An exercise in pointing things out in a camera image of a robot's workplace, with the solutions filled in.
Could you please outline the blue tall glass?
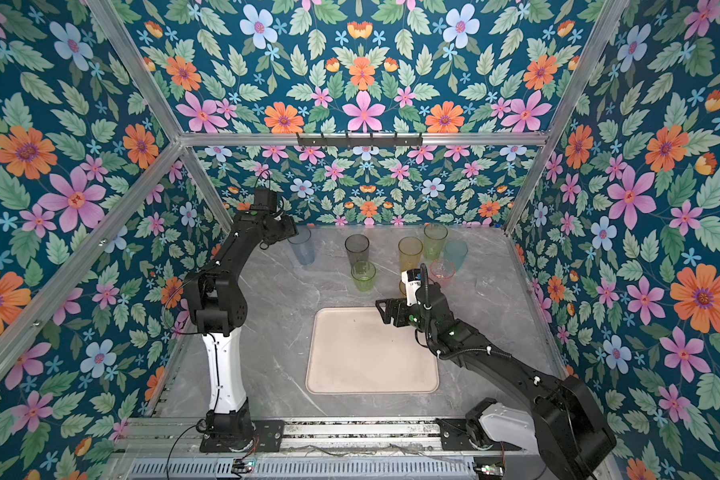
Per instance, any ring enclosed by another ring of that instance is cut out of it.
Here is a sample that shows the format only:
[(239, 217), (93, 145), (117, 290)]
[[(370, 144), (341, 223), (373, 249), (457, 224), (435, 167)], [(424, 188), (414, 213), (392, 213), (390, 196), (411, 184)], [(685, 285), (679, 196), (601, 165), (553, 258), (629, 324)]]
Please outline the blue tall glass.
[(311, 229), (306, 225), (298, 226), (296, 234), (287, 239), (297, 261), (302, 266), (311, 265), (315, 261), (315, 250)]

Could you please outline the beige plastic tray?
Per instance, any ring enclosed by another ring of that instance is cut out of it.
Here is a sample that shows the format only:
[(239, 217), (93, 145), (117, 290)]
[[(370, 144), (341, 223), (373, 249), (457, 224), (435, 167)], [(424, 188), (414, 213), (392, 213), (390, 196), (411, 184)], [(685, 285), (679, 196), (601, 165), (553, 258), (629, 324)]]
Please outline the beige plastic tray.
[(373, 307), (324, 308), (314, 317), (306, 387), (318, 395), (430, 394), (437, 359), (411, 327), (382, 322)]

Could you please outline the yellow tall glass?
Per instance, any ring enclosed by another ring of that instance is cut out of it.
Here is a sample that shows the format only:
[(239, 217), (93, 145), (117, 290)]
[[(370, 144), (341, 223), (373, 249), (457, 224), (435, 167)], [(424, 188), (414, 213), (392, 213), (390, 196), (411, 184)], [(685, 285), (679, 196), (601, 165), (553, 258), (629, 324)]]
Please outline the yellow tall glass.
[(423, 252), (422, 241), (415, 236), (406, 236), (398, 242), (399, 268), (406, 272), (418, 268)]

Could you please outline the grey tall glass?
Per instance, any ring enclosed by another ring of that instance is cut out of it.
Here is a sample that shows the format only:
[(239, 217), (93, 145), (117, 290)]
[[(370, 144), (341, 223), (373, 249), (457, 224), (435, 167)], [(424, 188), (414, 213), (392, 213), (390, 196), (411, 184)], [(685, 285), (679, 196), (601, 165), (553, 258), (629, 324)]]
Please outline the grey tall glass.
[(345, 251), (350, 267), (358, 262), (367, 262), (369, 259), (370, 240), (363, 234), (352, 234), (346, 238)]

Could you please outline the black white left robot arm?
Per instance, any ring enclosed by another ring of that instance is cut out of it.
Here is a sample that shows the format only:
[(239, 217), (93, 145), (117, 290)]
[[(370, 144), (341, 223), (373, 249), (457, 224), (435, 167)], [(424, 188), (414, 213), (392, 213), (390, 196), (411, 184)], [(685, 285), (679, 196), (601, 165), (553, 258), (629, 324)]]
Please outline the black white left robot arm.
[(248, 304), (239, 277), (255, 249), (266, 249), (296, 234), (294, 220), (277, 207), (242, 211), (234, 217), (219, 251), (185, 279), (189, 317), (208, 358), (209, 407), (197, 426), (203, 453), (249, 451), (256, 445), (242, 379), (241, 334)]

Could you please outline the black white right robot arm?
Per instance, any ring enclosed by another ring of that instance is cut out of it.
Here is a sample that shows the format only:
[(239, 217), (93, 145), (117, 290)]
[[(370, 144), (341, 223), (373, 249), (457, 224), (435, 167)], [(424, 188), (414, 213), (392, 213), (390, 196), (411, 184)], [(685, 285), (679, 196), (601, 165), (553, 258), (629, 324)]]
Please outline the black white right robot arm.
[(437, 359), (451, 361), (502, 387), (522, 402), (534, 427), (535, 446), (559, 479), (588, 479), (617, 440), (594, 395), (580, 379), (559, 379), (498, 347), (451, 311), (440, 285), (414, 286), (406, 299), (375, 302), (382, 321), (412, 327)]

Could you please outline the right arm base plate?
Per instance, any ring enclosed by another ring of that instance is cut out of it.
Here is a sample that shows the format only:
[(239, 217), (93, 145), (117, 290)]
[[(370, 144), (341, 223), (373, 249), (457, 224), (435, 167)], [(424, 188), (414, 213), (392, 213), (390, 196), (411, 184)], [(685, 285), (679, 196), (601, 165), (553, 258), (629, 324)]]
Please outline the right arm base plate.
[(514, 452), (521, 448), (491, 439), (475, 422), (464, 418), (436, 418), (440, 429), (441, 448), (445, 451)]

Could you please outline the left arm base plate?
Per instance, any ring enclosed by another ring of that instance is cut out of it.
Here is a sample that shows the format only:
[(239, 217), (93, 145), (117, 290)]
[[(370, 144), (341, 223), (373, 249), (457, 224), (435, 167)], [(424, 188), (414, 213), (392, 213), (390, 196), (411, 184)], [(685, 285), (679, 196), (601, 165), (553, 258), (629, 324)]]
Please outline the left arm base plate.
[(278, 452), (284, 436), (283, 420), (254, 420), (250, 440), (229, 435), (204, 433), (199, 450), (202, 453), (271, 453)]

